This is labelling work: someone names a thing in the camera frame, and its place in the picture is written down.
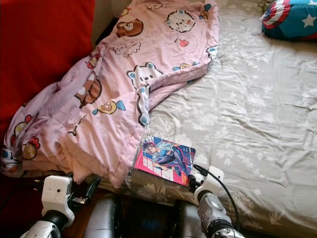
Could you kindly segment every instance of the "gray floral bedsheet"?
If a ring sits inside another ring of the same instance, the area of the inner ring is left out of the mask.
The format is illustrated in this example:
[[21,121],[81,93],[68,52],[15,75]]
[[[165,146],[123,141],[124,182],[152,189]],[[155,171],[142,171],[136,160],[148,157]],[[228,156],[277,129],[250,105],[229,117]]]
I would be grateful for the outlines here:
[[[218,2],[218,58],[207,75],[152,110],[147,130],[196,148],[197,164],[224,171],[242,226],[317,237],[317,44],[269,39],[256,3]],[[121,189],[102,187],[193,201],[186,187],[137,170]],[[224,192],[220,199],[233,218]]]

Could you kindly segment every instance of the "star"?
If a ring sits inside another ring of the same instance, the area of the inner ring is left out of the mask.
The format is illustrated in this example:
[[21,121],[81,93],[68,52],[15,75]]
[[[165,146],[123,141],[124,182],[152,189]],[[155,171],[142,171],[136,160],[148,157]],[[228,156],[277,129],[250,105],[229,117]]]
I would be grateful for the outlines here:
[[311,0],[310,3],[308,5],[317,5],[317,1],[313,1]]
[[314,21],[316,20],[317,17],[312,17],[310,14],[308,14],[307,18],[302,20],[302,22],[305,23],[305,27],[308,27],[308,26],[314,26]]

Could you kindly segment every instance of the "black cable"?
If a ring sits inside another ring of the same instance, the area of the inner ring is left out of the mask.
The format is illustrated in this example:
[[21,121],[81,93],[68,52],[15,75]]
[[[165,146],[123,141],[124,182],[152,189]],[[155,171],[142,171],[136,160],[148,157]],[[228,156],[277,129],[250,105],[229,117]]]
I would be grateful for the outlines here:
[[238,213],[238,209],[237,206],[235,204],[235,202],[233,201],[233,198],[230,194],[230,192],[228,191],[227,187],[223,184],[223,182],[221,182],[220,179],[218,179],[215,175],[213,175],[211,172],[209,172],[207,169],[201,167],[200,165],[193,165],[194,168],[196,170],[198,170],[202,175],[207,176],[208,174],[210,174],[215,180],[217,180],[221,186],[223,187],[223,189],[226,191],[226,193],[228,194],[228,197],[232,203],[233,209],[234,209],[234,213],[236,215],[236,230],[239,232],[240,231],[240,218],[239,218],[239,213]]

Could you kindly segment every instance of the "anime girl illustration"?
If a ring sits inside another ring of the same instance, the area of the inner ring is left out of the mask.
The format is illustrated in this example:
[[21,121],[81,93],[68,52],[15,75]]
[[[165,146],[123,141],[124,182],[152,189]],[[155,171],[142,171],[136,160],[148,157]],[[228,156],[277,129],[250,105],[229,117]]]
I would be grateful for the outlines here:
[[158,144],[148,141],[144,142],[143,151],[152,155],[152,165],[154,167],[165,171],[172,169],[178,176],[181,176],[183,171],[188,176],[190,174],[187,168],[188,162],[185,161],[179,146],[181,145],[169,141],[161,141]]

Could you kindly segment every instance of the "pink comforter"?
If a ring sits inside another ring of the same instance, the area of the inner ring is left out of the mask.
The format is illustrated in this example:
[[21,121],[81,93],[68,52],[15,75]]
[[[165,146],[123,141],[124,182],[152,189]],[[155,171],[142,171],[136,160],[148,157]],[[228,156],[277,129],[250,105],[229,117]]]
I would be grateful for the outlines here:
[[134,0],[113,32],[14,116],[1,171],[73,171],[124,182],[149,111],[207,71],[218,44],[213,0]]

